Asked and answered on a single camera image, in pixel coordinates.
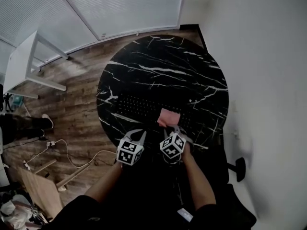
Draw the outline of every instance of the black sleeve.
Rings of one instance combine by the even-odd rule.
[[[204,205],[195,212],[189,228],[190,230],[221,229],[222,222],[223,218],[217,205]]]
[[[91,197],[82,195],[67,204],[42,230],[95,229],[94,225],[100,218],[101,205]]]

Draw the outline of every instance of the hardwood floor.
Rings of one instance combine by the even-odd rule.
[[[68,143],[71,160],[77,166],[87,163],[98,151],[110,150],[116,152],[116,147],[104,133],[98,119],[96,109],[96,92],[100,76],[108,61],[128,43],[148,35],[168,34],[177,35],[191,40],[202,46],[196,30],[160,31],[144,33],[139,36],[126,36],[91,46],[70,54],[71,60],[58,59],[44,66],[38,76],[67,86],[62,92],[49,87],[27,82],[17,90],[39,94],[38,100],[24,98],[24,103],[33,117],[48,114],[54,122],[54,129],[46,132],[49,140],[64,139]],[[16,110],[15,114],[27,115],[24,107]],[[27,141],[17,141],[6,147],[23,144]],[[23,167],[23,160],[30,160],[34,155],[46,149],[45,141],[35,141],[23,146],[9,148],[4,151],[4,162],[10,166],[9,177],[12,181],[21,181],[17,173],[18,167]],[[66,156],[65,143],[60,141],[53,148],[39,155],[29,162],[31,168],[57,159],[39,174],[55,183],[72,174],[76,168],[72,166]],[[101,152],[92,165],[81,175],[69,182],[68,190],[60,192],[60,197],[66,205],[78,195],[82,195],[98,178],[107,172],[114,163],[115,155]]]

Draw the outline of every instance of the white blinds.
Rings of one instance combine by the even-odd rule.
[[[0,0],[0,39],[14,47],[35,30],[64,52],[97,39],[176,27],[181,0]],[[0,41],[0,72],[14,48]],[[56,55],[38,45],[35,57]]]
[[[96,38],[63,0],[0,0],[0,36],[18,46],[35,30],[63,51],[94,42]],[[37,47],[45,61],[55,54]]]
[[[176,27],[181,0],[69,0],[99,39]]]

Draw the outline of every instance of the black marble tabletop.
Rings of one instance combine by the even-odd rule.
[[[97,90],[100,122],[116,146],[128,131],[145,128],[144,147],[159,149],[163,128],[121,115],[122,93],[180,106],[191,117],[186,132],[199,149],[221,133],[227,117],[228,87],[220,67],[202,47],[178,36],[147,36],[122,48],[107,64]]]

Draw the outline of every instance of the wooden board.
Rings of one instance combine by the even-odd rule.
[[[32,201],[46,214],[55,218],[63,209],[56,185],[51,180],[22,168],[19,168],[19,172]]]

